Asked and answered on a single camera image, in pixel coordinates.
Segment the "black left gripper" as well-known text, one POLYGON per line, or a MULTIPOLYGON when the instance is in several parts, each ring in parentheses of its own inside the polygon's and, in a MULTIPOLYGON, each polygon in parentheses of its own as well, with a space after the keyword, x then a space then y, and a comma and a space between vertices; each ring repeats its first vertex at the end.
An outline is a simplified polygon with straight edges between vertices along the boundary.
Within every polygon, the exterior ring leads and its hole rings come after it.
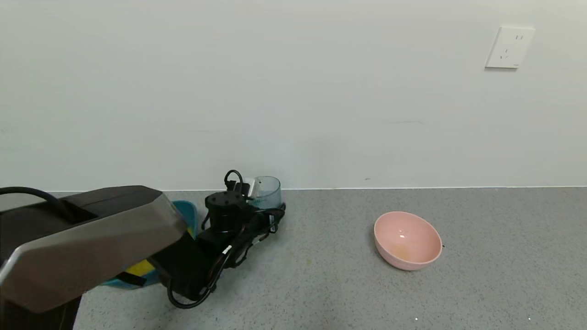
POLYGON ((275 233, 279 219, 285 216, 287 205, 282 203, 276 209, 254 209, 254 232, 256 234, 275 233))

